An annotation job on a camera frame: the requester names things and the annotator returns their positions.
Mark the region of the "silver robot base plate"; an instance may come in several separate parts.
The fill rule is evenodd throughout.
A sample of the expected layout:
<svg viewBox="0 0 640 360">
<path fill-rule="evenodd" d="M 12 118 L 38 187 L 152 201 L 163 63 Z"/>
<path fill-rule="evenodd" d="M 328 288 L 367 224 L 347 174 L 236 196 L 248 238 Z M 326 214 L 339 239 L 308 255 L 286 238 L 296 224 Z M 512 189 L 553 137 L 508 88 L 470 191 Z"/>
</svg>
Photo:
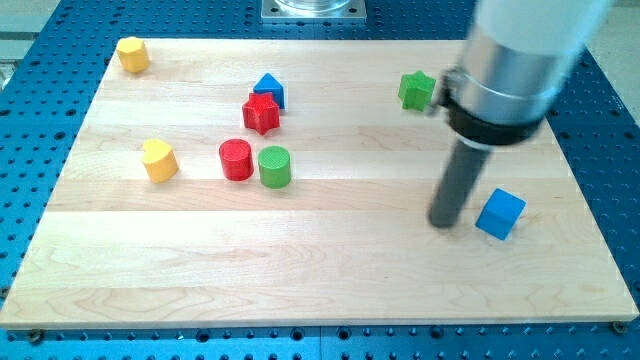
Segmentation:
<svg viewBox="0 0 640 360">
<path fill-rule="evenodd" d="M 266 23 L 364 23 L 367 19 L 365 0 L 262 0 L 260 15 Z"/>
</svg>

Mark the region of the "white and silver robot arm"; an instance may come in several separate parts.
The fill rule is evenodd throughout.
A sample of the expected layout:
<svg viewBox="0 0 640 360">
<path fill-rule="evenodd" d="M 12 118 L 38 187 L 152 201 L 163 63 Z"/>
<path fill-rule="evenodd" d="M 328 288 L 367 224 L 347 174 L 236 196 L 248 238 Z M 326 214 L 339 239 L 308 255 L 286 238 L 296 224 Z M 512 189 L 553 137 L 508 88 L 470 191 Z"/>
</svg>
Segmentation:
<svg viewBox="0 0 640 360">
<path fill-rule="evenodd" d="M 480 0 L 437 101 L 465 145 L 533 136 L 612 0 Z"/>
</svg>

